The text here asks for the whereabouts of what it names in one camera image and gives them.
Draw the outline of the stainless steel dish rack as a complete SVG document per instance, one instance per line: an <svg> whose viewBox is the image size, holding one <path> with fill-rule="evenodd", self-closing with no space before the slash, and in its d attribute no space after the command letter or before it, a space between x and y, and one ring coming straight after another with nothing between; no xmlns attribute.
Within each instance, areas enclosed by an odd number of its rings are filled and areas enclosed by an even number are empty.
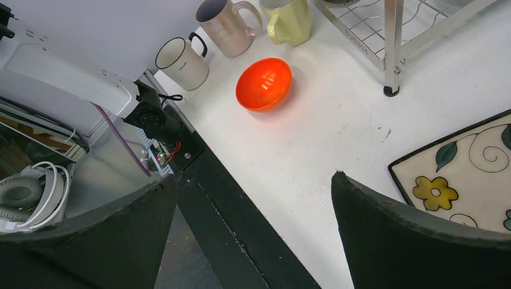
<svg viewBox="0 0 511 289"><path fill-rule="evenodd" d="M314 1L315 7L384 73L383 93L400 92L406 59L493 1Z"/></svg>

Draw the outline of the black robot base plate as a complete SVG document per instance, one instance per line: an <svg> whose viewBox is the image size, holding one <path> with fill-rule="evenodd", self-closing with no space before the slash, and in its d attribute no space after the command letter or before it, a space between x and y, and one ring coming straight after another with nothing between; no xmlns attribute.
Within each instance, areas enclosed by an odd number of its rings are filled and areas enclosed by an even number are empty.
<svg viewBox="0 0 511 289"><path fill-rule="evenodd" d="M189 139L170 167L178 207L224 288L317 288L318 283L172 101L163 109Z"/></svg>

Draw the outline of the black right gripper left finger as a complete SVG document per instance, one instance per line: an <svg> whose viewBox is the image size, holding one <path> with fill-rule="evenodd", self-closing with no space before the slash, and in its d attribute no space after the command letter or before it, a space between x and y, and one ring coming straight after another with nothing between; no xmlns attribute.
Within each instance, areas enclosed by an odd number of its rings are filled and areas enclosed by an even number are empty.
<svg viewBox="0 0 511 289"><path fill-rule="evenodd" d="M2 288L153 288L179 195L173 176L32 232L1 236Z"/></svg>

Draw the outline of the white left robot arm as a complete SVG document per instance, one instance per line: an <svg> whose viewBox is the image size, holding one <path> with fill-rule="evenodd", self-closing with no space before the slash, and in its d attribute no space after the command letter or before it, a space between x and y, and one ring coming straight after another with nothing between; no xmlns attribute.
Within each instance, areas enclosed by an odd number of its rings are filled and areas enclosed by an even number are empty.
<svg viewBox="0 0 511 289"><path fill-rule="evenodd" d="M182 122L164 111L154 88L57 48L2 4L1 92L21 95L30 87L38 94L61 91L89 101L164 145L178 143L186 132Z"/></svg>

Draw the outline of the orange plastic bowl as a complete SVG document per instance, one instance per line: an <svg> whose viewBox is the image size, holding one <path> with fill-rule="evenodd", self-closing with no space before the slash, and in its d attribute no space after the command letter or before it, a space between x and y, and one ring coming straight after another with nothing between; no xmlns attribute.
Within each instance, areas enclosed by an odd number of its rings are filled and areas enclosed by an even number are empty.
<svg viewBox="0 0 511 289"><path fill-rule="evenodd" d="M256 113L276 110L292 91L290 66L280 58L264 58L243 71L236 88L236 100L244 109Z"/></svg>

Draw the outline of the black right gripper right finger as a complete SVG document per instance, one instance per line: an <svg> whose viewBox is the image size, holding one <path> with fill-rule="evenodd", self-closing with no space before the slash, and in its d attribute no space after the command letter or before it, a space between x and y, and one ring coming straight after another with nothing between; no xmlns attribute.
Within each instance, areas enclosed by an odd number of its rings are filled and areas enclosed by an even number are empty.
<svg viewBox="0 0 511 289"><path fill-rule="evenodd" d="M356 288L509 288L510 235L432 216L351 179L331 200Z"/></svg>

